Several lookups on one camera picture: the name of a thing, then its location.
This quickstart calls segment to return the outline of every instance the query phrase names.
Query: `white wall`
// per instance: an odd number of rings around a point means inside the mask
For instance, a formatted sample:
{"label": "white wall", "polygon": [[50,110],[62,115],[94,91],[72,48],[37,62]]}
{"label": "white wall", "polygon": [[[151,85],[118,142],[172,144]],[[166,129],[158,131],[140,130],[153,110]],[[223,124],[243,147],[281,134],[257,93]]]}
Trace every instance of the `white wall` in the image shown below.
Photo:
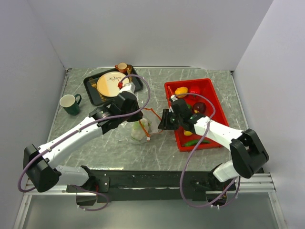
{"label": "white wall", "polygon": [[274,0],[234,78],[289,228],[305,218],[305,1]]}
{"label": "white wall", "polygon": [[272,0],[28,0],[66,68],[234,70]]}
{"label": "white wall", "polygon": [[65,70],[24,0],[0,2],[0,224],[12,228],[23,150],[47,140]]}

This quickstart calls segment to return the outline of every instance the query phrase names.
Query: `orange cord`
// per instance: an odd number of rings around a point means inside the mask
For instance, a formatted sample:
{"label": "orange cord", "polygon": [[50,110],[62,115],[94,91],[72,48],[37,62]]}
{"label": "orange cord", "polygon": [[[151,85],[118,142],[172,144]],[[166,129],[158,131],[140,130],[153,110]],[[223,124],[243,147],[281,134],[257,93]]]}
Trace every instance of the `orange cord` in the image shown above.
{"label": "orange cord", "polygon": [[[147,111],[152,111],[161,120],[160,116],[158,116],[158,114],[154,111],[154,109],[152,109],[152,108],[144,108],[144,109],[147,110]],[[161,130],[160,132],[153,133],[153,134],[149,135],[149,133],[145,130],[145,128],[144,128],[144,126],[143,126],[143,124],[141,123],[140,120],[139,120],[139,124],[140,124],[142,130],[145,132],[146,137],[148,137],[148,138],[150,138],[150,136],[152,136],[154,134],[159,134],[163,131],[163,130]]]}

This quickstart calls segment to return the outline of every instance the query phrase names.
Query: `green pepper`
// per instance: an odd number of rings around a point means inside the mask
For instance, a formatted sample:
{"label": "green pepper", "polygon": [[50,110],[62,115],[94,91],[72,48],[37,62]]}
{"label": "green pepper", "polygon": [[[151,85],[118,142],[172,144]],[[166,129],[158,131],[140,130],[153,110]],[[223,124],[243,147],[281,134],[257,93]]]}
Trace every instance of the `green pepper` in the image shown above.
{"label": "green pepper", "polygon": [[[189,141],[189,142],[185,143],[183,146],[194,146],[194,145],[196,145],[198,142],[199,142],[199,139],[193,140],[193,141]],[[209,143],[210,143],[210,142],[207,141],[207,140],[203,140],[203,141],[201,142],[201,144],[209,144]]]}

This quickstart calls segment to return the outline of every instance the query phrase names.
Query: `cup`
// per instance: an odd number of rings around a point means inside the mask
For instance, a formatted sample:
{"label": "cup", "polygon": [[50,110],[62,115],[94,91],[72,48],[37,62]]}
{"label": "cup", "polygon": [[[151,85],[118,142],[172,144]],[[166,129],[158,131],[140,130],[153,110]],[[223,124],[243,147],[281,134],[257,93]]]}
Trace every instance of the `cup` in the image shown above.
{"label": "cup", "polygon": [[76,94],[76,95],[67,94],[59,100],[59,104],[65,109],[65,111],[73,116],[77,115],[80,112],[80,106],[79,106],[80,103],[81,103],[80,94]]}
{"label": "cup", "polygon": [[115,68],[119,70],[121,73],[126,73],[127,71],[127,64],[126,63],[119,63],[115,65]]}

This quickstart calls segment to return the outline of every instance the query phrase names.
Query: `marble table surface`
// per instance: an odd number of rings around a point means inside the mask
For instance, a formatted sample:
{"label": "marble table surface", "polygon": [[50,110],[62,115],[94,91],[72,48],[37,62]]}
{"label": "marble table surface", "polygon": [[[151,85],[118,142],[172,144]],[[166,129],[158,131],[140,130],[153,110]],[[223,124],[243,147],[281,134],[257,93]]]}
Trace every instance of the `marble table surface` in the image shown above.
{"label": "marble table surface", "polygon": [[[137,73],[149,83],[152,91],[147,107],[152,107],[161,116],[168,108],[164,83],[169,81],[210,78],[221,102],[225,116],[232,128],[245,129],[245,121],[229,71],[209,71],[196,68],[135,68]],[[80,123],[95,106],[92,105],[83,85],[83,79],[108,69],[69,69],[64,94],[81,94],[81,112],[77,116],[68,115],[61,107],[58,110],[51,131],[53,140]],[[139,106],[147,98],[147,88],[136,93]],[[182,170],[188,152],[178,150],[173,131],[163,131],[152,136],[150,142],[131,144],[130,124],[109,131],[73,152],[62,165],[78,167],[86,165],[92,169],[125,170]],[[188,170],[209,171],[216,165],[230,160],[227,149],[213,148],[198,150],[191,159]]]}

